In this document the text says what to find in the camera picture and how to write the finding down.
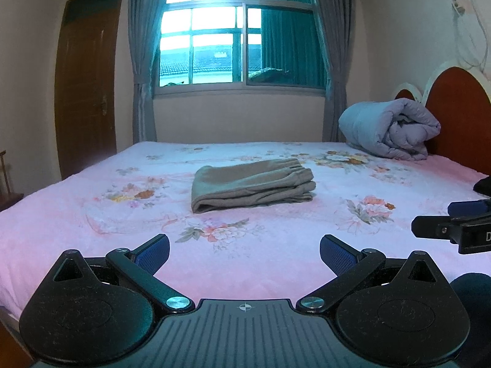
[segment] headboard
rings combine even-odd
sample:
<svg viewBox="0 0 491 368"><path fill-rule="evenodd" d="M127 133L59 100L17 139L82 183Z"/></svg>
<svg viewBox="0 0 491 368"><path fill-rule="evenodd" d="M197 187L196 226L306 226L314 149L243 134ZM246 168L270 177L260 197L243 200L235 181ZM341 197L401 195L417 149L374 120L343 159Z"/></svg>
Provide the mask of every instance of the headboard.
<svg viewBox="0 0 491 368"><path fill-rule="evenodd" d="M421 102L423 96L418 88L410 83L402 83L399 85L394 93L392 94L392 99L408 98L413 101Z"/></svg>
<svg viewBox="0 0 491 368"><path fill-rule="evenodd" d="M440 121L441 133L427 142L428 152L491 175L490 97L491 83L480 71L456 62L436 70L422 103Z"/></svg>

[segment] wooden floor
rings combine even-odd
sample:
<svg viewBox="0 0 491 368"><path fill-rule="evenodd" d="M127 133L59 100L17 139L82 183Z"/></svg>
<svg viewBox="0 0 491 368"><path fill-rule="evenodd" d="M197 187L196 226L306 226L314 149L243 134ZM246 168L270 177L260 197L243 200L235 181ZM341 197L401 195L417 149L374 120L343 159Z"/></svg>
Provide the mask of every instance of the wooden floor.
<svg viewBox="0 0 491 368"><path fill-rule="evenodd" d="M0 368L28 368L33 360L0 323Z"/></svg>

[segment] window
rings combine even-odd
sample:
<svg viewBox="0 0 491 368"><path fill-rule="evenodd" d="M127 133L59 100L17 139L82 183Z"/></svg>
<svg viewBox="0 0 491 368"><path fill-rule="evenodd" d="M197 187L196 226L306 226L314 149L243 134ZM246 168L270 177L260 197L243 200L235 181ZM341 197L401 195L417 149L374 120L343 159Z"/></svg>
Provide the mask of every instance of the window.
<svg viewBox="0 0 491 368"><path fill-rule="evenodd" d="M167 3L158 56L161 89L205 83L325 88L311 0Z"/></svg>

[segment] metal screw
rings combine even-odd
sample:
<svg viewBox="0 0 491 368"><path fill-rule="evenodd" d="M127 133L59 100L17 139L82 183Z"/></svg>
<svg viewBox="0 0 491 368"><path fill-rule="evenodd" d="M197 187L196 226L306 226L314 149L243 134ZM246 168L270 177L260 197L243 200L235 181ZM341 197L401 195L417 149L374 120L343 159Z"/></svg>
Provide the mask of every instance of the metal screw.
<svg viewBox="0 0 491 368"><path fill-rule="evenodd" d="M187 297L174 296L167 299L165 302L171 309L179 310L185 309L191 304L191 301Z"/></svg>
<svg viewBox="0 0 491 368"><path fill-rule="evenodd" d="M320 297L309 296L309 297L304 297L300 301L300 304L304 306L306 309L315 310L315 309L320 309L324 305L324 301Z"/></svg>

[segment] gray curtain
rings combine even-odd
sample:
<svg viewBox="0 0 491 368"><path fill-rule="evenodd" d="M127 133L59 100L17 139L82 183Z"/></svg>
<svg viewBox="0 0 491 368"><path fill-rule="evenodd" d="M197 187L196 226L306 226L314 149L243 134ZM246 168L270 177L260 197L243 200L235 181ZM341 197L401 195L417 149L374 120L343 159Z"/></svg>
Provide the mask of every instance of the gray curtain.
<svg viewBox="0 0 491 368"><path fill-rule="evenodd" d="M152 66L166 0L129 0L128 36L133 63L133 143L156 141Z"/></svg>
<svg viewBox="0 0 491 368"><path fill-rule="evenodd" d="M294 0L308 3L310 0ZM261 12L261 67L287 72L288 83L326 84L326 70L318 55L315 21L308 13L263 9Z"/></svg>
<svg viewBox="0 0 491 368"><path fill-rule="evenodd" d="M354 0L314 0L316 24L328 70L324 106L323 142L344 137L338 120L347 107L346 83L350 69L350 40L354 26Z"/></svg>

